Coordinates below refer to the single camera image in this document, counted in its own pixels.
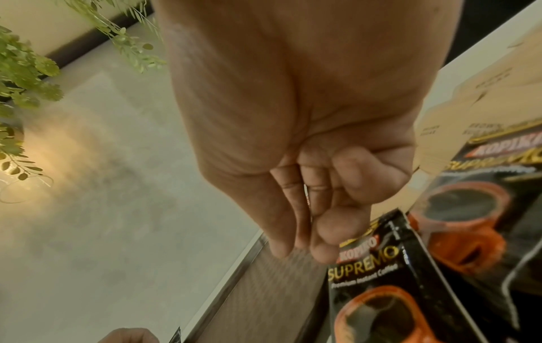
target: kopiko packet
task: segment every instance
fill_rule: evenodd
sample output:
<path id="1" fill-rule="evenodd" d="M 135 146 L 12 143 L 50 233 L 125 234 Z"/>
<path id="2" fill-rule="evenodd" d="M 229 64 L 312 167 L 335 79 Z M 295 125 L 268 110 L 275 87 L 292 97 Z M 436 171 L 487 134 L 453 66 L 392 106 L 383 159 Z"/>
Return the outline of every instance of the kopiko packet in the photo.
<path id="1" fill-rule="evenodd" d="M 541 192 L 538 120 L 472 138 L 410 211 L 491 342 L 540 341 Z"/>
<path id="2" fill-rule="evenodd" d="M 342 244 L 327 274 L 335 343 L 487 342 L 399 210 Z"/>

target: hand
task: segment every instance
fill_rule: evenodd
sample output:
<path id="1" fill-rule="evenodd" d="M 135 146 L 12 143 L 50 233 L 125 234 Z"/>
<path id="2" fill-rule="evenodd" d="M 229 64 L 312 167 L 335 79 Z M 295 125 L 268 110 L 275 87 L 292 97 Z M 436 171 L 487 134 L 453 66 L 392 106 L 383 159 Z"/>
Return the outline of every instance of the hand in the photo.
<path id="1" fill-rule="evenodd" d="M 148 329 L 116 329 L 98 343 L 160 343 Z"/>
<path id="2" fill-rule="evenodd" d="M 322 263 L 410 178 L 460 0 L 155 0 L 203 176 Z M 304 194 L 308 188 L 310 208 Z"/>

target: white wall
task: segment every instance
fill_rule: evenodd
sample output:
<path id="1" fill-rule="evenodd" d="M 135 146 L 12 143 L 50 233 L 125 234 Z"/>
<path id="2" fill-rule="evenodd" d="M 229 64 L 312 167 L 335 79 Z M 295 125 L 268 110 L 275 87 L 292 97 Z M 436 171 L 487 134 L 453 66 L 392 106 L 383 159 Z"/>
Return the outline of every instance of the white wall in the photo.
<path id="1" fill-rule="evenodd" d="M 103 14 L 112 18 L 119 12 L 105 3 Z M 92 29 L 62 0 L 0 0 L 0 25 L 45 55 Z"/>

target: kopiko logo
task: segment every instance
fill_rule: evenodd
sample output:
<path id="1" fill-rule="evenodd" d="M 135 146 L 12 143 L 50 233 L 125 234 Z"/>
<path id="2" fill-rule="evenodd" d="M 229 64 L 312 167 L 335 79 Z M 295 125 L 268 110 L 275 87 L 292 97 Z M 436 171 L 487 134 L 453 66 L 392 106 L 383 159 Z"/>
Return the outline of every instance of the kopiko logo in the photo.
<path id="1" fill-rule="evenodd" d="M 525 134 L 509 140 L 480 145 L 465 157 L 485 157 L 513 153 L 514 151 L 526 150 L 542 145 L 542 131 Z"/>
<path id="2" fill-rule="evenodd" d="M 366 255 L 371 249 L 374 249 L 380 243 L 378 235 L 364 239 L 357 247 L 351 248 L 339 253 L 337 263 L 344 263 L 352 260 L 357 260 Z"/>

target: coffee cup image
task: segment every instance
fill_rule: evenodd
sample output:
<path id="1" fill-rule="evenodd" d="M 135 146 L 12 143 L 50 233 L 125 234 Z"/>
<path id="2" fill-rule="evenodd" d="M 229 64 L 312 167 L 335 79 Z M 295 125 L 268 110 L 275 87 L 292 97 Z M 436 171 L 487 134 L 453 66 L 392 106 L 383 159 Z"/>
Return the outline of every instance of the coffee cup image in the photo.
<path id="1" fill-rule="evenodd" d="M 510 194 L 503 187 L 465 181 L 422 195 L 409 220 L 433 258 L 459 273 L 473 275 L 500 261 L 506 241 L 495 226 L 509 204 Z"/>
<path id="2" fill-rule="evenodd" d="M 350 300 L 335 318 L 336 343 L 442 343 L 414 298 L 396 286 L 379 286 Z"/>

